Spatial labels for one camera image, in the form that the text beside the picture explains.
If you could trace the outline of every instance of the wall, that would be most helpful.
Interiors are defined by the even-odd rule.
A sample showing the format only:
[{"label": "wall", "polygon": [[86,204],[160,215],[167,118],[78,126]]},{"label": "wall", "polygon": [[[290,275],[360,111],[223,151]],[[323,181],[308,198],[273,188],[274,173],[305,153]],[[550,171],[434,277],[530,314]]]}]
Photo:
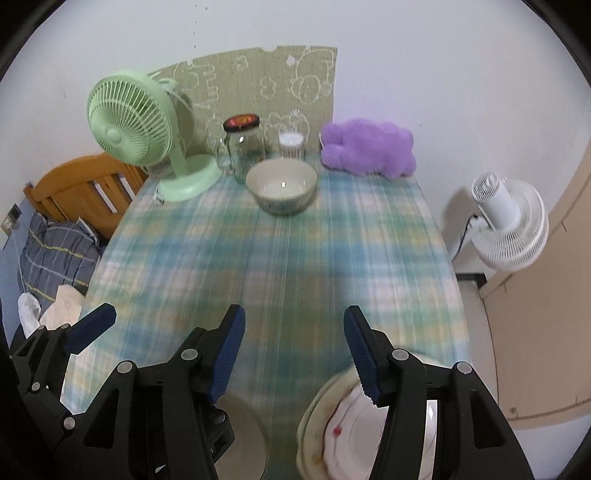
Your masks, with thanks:
[{"label": "wall", "polygon": [[31,222],[34,209],[27,200],[19,205],[22,211],[21,217],[8,243],[0,250],[0,299],[2,299],[2,322],[4,331],[10,345],[14,332],[20,325],[18,317],[17,301],[21,294],[18,284],[18,259],[22,248],[27,241],[28,226]]},{"label": "wall", "polygon": [[[417,178],[448,243],[473,209],[463,189],[475,176],[530,181],[551,209],[589,139],[591,90],[518,0],[67,0],[0,83],[0,212],[27,180],[99,151],[85,104],[102,76],[301,43],[339,48],[335,120],[412,129]],[[484,270],[469,249],[456,269]]]}]

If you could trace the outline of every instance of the blue gripper pad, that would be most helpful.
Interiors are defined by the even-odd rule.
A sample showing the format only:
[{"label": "blue gripper pad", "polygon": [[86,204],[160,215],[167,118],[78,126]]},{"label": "blue gripper pad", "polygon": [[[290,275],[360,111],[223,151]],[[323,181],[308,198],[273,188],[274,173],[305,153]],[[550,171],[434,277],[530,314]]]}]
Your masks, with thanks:
[{"label": "blue gripper pad", "polygon": [[212,383],[207,391],[207,399],[212,404],[217,403],[217,399],[226,392],[245,329],[246,313],[244,309],[240,305],[230,306],[217,329],[219,333],[225,334],[225,337],[213,362]]},{"label": "blue gripper pad", "polygon": [[110,303],[95,308],[68,329],[65,353],[78,355],[115,324],[117,311]]},{"label": "blue gripper pad", "polygon": [[345,338],[349,344],[363,391],[374,404],[379,405],[384,396],[380,380],[388,375],[387,356],[382,351],[358,306],[350,306],[345,310],[343,323]]}]

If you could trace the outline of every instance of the power cord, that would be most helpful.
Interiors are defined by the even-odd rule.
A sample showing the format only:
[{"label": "power cord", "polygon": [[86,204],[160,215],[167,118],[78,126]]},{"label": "power cord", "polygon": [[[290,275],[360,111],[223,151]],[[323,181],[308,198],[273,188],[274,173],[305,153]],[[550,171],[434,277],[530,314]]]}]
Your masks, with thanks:
[{"label": "power cord", "polygon": [[25,279],[22,276],[22,270],[21,270],[21,256],[18,254],[18,244],[17,244],[17,240],[14,238],[14,232],[10,232],[10,237],[12,238],[12,241],[14,243],[14,253],[17,256],[17,263],[18,263],[18,273],[21,276],[21,282],[22,282],[22,287],[25,290],[25,292],[27,291],[27,284],[25,283]]},{"label": "power cord", "polygon": [[478,215],[473,213],[472,215],[470,215],[470,218],[466,222],[466,227],[464,228],[464,233],[462,234],[462,239],[460,240],[460,246],[457,247],[457,252],[452,258],[452,263],[457,258],[457,256],[460,254],[460,251],[462,250],[462,246],[464,245],[464,240],[466,239],[466,234],[468,233],[468,228],[470,226],[470,222],[477,219],[477,218],[478,218]]}]

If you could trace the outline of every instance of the white cloth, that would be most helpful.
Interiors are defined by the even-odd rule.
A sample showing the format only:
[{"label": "white cloth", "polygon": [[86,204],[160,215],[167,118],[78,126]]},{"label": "white cloth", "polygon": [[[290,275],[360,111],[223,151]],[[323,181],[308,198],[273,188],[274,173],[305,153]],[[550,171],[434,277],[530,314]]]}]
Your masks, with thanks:
[{"label": "white cloth", "polygon": [[49,330],[55,330],[64,323],[74,325],[78,321],[83,303],[82,293],[71,285],[60,285],[57,287],[55,302],[49,306],[39,323]]},{"label": "white cloth", "polygon": [[18,317],[21,319],[22,331],[25,333],[26,338],[29,338],[39,328],[40,314],[41,305],[33,295],[23,293],[19,296]]}]

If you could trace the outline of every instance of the fan grille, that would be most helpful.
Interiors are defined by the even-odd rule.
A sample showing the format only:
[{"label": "fan grille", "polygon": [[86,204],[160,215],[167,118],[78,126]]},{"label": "fan grille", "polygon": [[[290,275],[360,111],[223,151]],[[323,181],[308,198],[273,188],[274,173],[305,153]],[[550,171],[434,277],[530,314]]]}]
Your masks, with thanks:
[{"label": "fan grille", "polygon": [[149,77],[115,74],[101,80],[89,96],[87,110],[96,142],[122,162],[153,165],[172,148],[176,123],[170,114],[174,107]]},{"label": "fan grille", "polygon": [[507,180],[509,195],[521,210],[519,225],[509,231],[480,231],[472,238],[478,255],[489,267],[515,271],[538,258],[548,240],[550,224],[540,194],[529,183]]},{"label": "fan grille", "polygon": [[484,203],[499,191],[501,181],[493,172],[480,175],[472,184],[472,196],[479,203]]}]

